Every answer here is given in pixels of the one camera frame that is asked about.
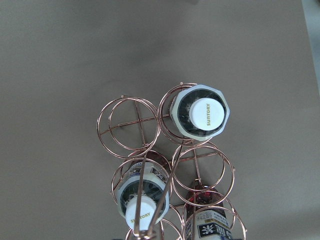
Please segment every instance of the bottle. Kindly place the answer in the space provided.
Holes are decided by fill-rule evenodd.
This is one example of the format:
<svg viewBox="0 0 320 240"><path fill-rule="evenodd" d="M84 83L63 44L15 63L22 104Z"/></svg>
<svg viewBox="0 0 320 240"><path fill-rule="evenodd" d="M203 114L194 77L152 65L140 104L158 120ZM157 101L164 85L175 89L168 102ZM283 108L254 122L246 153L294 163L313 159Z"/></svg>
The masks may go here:
<svg viewBox="0 0 320 240"><path fill-rule="evenodd" d="M207 186L196 186L195 189L200 190ZM221 198L220 195L211 191L195 192L195 203L207 205L214 203ZM189 191L187 195L189 202L194 202L194 192ZM215 206L223 207L220 202ZM186 204L186 218L188 219L194 213L194 206ZM223 209L206 209L200 211L195 216L195 233L194 240L232 240L231 229L226 218L226 213ZM192 240L193 220L191 219L185 228L186 240Z"/></svg>
<svg viewBox="0 0 320 240"><path fill-rule="evenodd" d="M198 141L220 134L230 114L222 92L202 84L179 92L169 112L179 132Z"/></svg>
<svg viewBox="0 0 320 240"><path fill-rule="evenodd" d="M135 226L138 187L142 163L142 160L137 160L131 164L128 171L124 174L117 192L118 211L125 218L127 225L131 229L134 229ZM140 231L148 230L151 219L155 213L157 203L165 189L168 176L169 174L164 168L161 168L149 161L145 162L140 208ZM168 210L169 193L167 192L156 223L164 217Z"/></svg>

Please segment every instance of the table surface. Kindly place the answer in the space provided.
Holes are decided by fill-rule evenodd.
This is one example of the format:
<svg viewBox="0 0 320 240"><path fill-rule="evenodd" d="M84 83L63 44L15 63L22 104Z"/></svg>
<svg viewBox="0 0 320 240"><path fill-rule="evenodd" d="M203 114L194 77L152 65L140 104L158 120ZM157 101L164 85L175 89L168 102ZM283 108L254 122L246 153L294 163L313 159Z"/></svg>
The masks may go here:
<svg viewBox="0 0 320 240"><path fill-rule="evenodd" d="M247 239L318 239L320 99L300 0L3 0L0 36L0 239L124 239L109 194L121 160L97 117L120 95L158 106L180 82L228 102L212 142L236 168Z"/></svg>

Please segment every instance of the wire frame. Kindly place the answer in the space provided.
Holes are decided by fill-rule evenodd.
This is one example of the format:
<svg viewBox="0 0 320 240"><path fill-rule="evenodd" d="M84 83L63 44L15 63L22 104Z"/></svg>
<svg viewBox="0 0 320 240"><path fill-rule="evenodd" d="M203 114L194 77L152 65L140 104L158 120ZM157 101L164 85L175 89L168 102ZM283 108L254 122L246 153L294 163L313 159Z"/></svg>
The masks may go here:
<svg viewBox="0 0 320 240"><path fill-rule="evenodd" d="M136 121L130 121L130 122L125 122L125 123L121 123L115 126L111 126L111 122L112 122L112 116L114 114L114 111L119 107L119 105L123 104L124 102L127 101L132 101L134 103L135 106L135 110L136 110L136 114L137 114L137 120ZM143 118L141 119L140 117L140 111L139 111L139 107L138 107L138 103L144 105L151 113L152 113L152 117L148 117L148 118ZM102 116L106 113L106 111L108 109L111 108L111 112L108 116L108 129L107 130L102 130L101 129L101 119ZM146 142L146 138L145 138L145 134L144 134L144 130L142 127L142 123L146 122L146 121L151 121L151 120L155 120L155 122L158 122L158 116L157 116L157 109L156 107L148 100L140 98L140 97L130 97L130 96L121 96L121 98L115 99L110 101L107 105L104 106L104 108L101 110L99 117L97 119L97 124L96 124L96 129L97 129L97 134L99 137L100 142L102 143L102 146L113 156L120 158L120 159L131 159L131 156L128 155L120 155L117 154L115 152L113 152L110 147L107 146L107 144L103 141L102 139L102 135L109 133L112 137L112 139L122 148L127 149L127 150L131 150L134 152L139 152L136 154L136 157L141 157L143 155L145 155L156 143L157 138L160 134L160 127L158 124L156 124L156 131L155 131L155 136L153 138L153 140L149 143ZM130 146L126 146L124 144L122 144L114 135L113 130L119 127L125 127L125 126L129 126L129 125L134 125L137 124L141 133L141 138L142 138L142 147L130 147Z"/></svg>
<svg viewBox="0 0 320 240"><path fill-rule="evenodd" d="M170 89L161 99L160 105L158 108L157 116L158 116L158 124L163 132L163 134L173 143L182 145L185 147L190 146L198 146L202 145L208 141L210 141L211 138L205 140L205 141L197 141L192 138L187 138L183 135L177 135L172 132L172 130L169 129L169 127L165 123L165 118L169 116L169 114L164 113L164 106L168 102L168 99L173 99L174 96L176 96L180 91L189 89L191 87L196 86L196 83L183 83L181 82L180 85L173 87Z"/></svg>
<svg viewBox="0 0 320 240"><path fill-rule="evenodd" d="M201 176L200 176L200 171L199 171L199 164L198 164L198 159L199 158L202 158L202 157L211 157L211 156L214 156L214 155L219 155L222 160L223 160L223 167L222 167L222 172L221 172L221 175L220 177L218 178L218 180L213 184L213 185L210 185L204 189L194 189L194 188L190 188L190 187L187 187L185 186L184 184L181 183L181 181L178 180L175 172L173 172L173 181L172 181L172 186L173 186L173 190L174 192L177 194L177 196L182 200L184 201L185 203L187 204L190 204L192 206L196 206L196 207L208 207L208 206L211 206L211 205L217 205L219 203L221 203L224 199L226 199L226 197L230 194L233 186L234 186L234 183L235 183L235 168L234 166L232 165L232 163L230 162L230 160L228 159L228 157L222 152L220 151L213 143L207 143L206 145L196 145L196 146L191 146L191 147L188 147L185 151L182 151L179 153L178 157L176 157L177 153L180 151L180 147L176 149L176 151L174 152L173 156L172 156L172 165L178 165L179 162L183 162L183 161L186 161L186 160L194 160L194 163L195 163L195 169L196 169L196 172L197 172L197 175L198 175L198 181L200 184L201 183ZM197 155L196 154L196 150L197 149L209 149L209 150L212 150L213 152L210 152L210 153L205 153L205 154L201 154L201 155ZM185 154L187 154L188 152L193 152L193 157L186 157L186 158L182 158ZM226 168L226 164L229 166L230 168L230 171L231 171L231 181L230 181L230 185L229 185L229 188L226 192L225 195L221 195L221 198L219 200L217 200L216 202L214 203L210 203L210 204L198 204L198 203L194 203L194 202L190 202L188 199L186 199L184 196L182 196L179 191L177 190L177 187L176 187L176 182L184 189L188 190L188 191L192 191L192 192L204 192L204 191L210 191L212 190L223 178L224 176L224 173L225 173L225 168Z"/></svg>

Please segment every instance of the bottle label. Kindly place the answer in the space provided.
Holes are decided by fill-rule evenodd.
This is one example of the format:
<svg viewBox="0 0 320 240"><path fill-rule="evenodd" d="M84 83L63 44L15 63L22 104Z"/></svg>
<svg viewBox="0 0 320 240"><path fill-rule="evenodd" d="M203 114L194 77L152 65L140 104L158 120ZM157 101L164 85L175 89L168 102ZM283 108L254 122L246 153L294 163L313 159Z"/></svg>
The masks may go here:
<svg viewBox="0 0 320 240"><path fill-rule="evenodd" d="M129 178L133 177L133 176L140 176L140 171L142 168L142 161L137 162L135 164L133 164L130 169L129 169ZM151 162L146 162L144 165L144 172L145 173L151 173L154 174L155 176L157 176L162 182L166 183L167 181L167 176L165 175L165 172L159 168L157 165L154 165Z"/></svg>
<svg viewBox="0 0 320 240"><path fill-rule="evenodd" d="M186 227L187 240L192 239L193 220ZM227 219L212 209L199 212L195 216L195 240L232 240Z"/></svg>

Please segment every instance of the bottle cap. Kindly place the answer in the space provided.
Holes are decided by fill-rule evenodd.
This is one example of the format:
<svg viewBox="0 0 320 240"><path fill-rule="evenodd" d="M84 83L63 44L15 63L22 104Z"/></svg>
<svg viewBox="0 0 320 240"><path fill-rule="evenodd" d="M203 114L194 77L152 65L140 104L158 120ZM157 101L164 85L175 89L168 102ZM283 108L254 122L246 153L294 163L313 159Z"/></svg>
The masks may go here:
<svg viewBox="0 0 320 240"><path fill-rule="evenodd" d="M125 221L131 229L135 227L135 216L138 197L132 198L126 206ZM148 230L151 219L156 211L156 203L148 196L141 196L140 230Z"/></svg>
<svg viewBox="0 0 320 240"><path fill-rule="evenodd" d="M204 97L196 100L189 110L192 124L198 129L210 131L218 128L225 117L225 110L220 102Z"/></svg>

